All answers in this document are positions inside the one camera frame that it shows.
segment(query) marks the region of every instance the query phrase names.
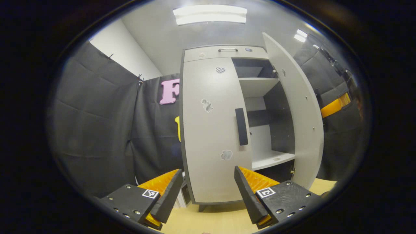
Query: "open cabinet door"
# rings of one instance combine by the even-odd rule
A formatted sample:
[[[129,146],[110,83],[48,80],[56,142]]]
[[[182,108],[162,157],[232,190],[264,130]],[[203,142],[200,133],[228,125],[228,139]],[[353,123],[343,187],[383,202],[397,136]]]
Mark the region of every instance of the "open cabinet door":
[[[293,182],[309,189],[318,174],[324,148],[324,129],[318,101],[302,69],[273,38],[263,33],[269,61],[279,73],[295,130]]]

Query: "gray curtain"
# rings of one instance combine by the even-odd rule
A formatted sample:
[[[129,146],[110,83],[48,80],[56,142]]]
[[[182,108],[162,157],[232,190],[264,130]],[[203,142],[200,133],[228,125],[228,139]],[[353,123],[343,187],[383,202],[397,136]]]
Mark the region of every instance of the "gray curtain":
[[[179,96],[176,96],[175,103],[159,104],[163,91],[161,83],[175,79],[179,79],[179,74],[146,80],[140,86],[130,141],[139,184],[171,170],[183,170],[175,122],[179,116]]]
[[[62,70],[48,108],[50,144],[62,169],[90,195],[135,184],[126,146],[138,88],[135,75],[89,42]]]
[[[293,57],[312,88],[319,90],[323,106],[326,106],[348,89],[345,81],[313,45],[326,49],[344,68],[351,68],[346,66],[332,47],[313,35],[307,37],[300,51]],[[352,100],[349,107],[326,117],[324,124],[324,151],[317,178],[338,181],[356,160],[354,154],[362,129],[356,102]]]

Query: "yellow object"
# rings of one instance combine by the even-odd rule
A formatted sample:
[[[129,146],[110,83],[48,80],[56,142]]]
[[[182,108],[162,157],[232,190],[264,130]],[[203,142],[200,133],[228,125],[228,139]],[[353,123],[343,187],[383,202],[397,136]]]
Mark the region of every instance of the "yellow object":
[[[245,179],[247,180],[248,185],[250,186],[253,193],[256,193],[257,190],[265,189],[280,184],[279,182],[270,179],[269,177],[265,177],[264,175],[254,172],[252,170],[246,169],[244,167],[239,168],[243,173]]]
[[[138,187],[142,189],[158,191],[160,193],[160,196],[163,196],[163,194],[165,193],[166,187],[169,185],[169,183],[173,179],[173,176],[178,172],[178,170],[179,169],[173,170],[171,172],[167,172],[154,179],[151,179],[149,181],[142,183]],[[158,227],[161,225],[161,222],[156,220],[150,213],[146,216],[146,222],[154,224]]]
[[[321,109],[322,118],[330,116],[334,113],[340,111],[343,107],[348,105],[351,102],[348,93],[344,93],[342,96],[334,100],[333,102],[326,105],[324,108]]]
[[[160,225],[162,224],[160,221],[157,221],[155,218],[153,218],[153,216],[150,213],[146,216],[146,222],[156,225],[158,227],[160,227]]]
[[[257,224],[259,224],[259,226],[269,222],[269,220],[271,220],[271,216],[268,214],[266,217],[262,218]]]
[[[178,124],[178,138],[179,138],[179,142],[181,142],[181,128],[180,128],[180,123],[179,123],[179,116],[175,118],[175,122]]]

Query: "black door handle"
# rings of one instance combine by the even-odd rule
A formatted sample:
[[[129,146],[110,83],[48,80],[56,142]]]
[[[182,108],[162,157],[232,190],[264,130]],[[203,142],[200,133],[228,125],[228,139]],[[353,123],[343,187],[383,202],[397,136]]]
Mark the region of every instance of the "black door handle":
[[[240,139],[240,145],[246,145],[248,144],[248,138],[244,110],[242,108],[237,108],[235,110],[235,116],[237,117],[238,138]]]

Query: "cabinet door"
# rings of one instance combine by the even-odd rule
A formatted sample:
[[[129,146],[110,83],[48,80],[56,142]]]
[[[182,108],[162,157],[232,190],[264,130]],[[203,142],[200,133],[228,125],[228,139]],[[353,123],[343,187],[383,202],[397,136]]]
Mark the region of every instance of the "cabinet door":
[[[302,69],[273,38],[263,33],[269,61],[279,72],[295,131],[293,182],[309,189],[318,174],[324,148],[324,129],[318,101]]]
[[[234,166],[251,169],[252,150],[243,93],[231,58],[185,62],[181,86],[182,153],[194,202],[241,200]],[[243,108],[246,126],[240,134],[248,138],[242,146],[237,108]]]

